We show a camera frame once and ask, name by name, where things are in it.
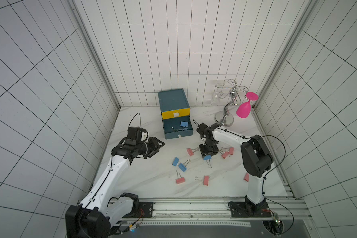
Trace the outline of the teal drawer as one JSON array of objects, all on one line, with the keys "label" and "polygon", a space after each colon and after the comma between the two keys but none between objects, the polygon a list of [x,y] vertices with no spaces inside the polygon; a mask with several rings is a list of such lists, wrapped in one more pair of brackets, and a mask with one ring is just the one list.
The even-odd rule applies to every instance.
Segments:
[{"label": "teal drawer", "polygon": [[165,139],[182,138],[193,135],[190,116],[162,120]]}]

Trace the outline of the yellow top drawer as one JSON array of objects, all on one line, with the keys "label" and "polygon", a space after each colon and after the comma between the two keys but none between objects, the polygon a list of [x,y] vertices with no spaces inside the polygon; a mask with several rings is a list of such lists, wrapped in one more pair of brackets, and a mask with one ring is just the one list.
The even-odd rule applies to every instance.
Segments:
[{"label": "yellow top drawer", "polygon": [[161,113],[163,120],[185,117],[190,115],[190,108],[165,111]]}]

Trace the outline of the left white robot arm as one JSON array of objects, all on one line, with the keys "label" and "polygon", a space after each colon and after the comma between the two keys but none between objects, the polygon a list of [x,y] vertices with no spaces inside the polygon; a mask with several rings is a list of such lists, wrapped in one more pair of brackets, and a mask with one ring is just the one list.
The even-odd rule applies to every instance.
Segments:
[{"label": "left white robot arm", "polygon": [[138,195],[124,192],[114,196],[112,193],[134,159],[151,158],[164,145],[156,137],[143,141],[123,138],[112,149],[106,170],[86,197],[66,211],[67,237],[106,238],[114,233],[113,226],[121,219],[136,216],[143,218],[145,213],[140,207]]}]

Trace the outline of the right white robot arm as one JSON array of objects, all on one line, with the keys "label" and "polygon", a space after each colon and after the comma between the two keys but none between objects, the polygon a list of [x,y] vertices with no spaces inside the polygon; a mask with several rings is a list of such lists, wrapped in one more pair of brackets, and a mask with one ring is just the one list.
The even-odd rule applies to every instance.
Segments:
[{"label": "right white robot arm", "polygon": [[273,163],[272,155],[261,136],[255,135],[248,138],[227,129],[221,129],[220,126],[218,123],[211,126],[201,123],[197,126],[196,131],[204,141],[199,146],[201,156],[206,158],[217,155],[219,142],[240,148],[243,166],[249,174],[245,209],[255,212],[266,204],[263,185]]}]

